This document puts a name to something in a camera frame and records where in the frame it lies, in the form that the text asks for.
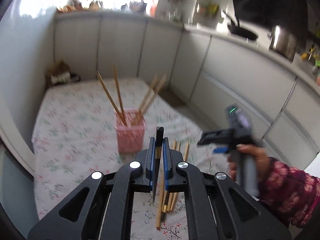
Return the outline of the red patterned sleeve forearm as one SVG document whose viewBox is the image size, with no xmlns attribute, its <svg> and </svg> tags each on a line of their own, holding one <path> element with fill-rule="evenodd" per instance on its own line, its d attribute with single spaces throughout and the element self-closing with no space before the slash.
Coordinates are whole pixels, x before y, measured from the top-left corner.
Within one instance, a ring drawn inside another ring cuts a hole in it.
<svg viewBox="0 0 320 240">
<path fill-rule="evenodd" d="M 260 200 L 303 228 L 319 206 L 319 178 L 275 158 L 268 160 L 266 177 L 259 183 Z"/>
</svg>

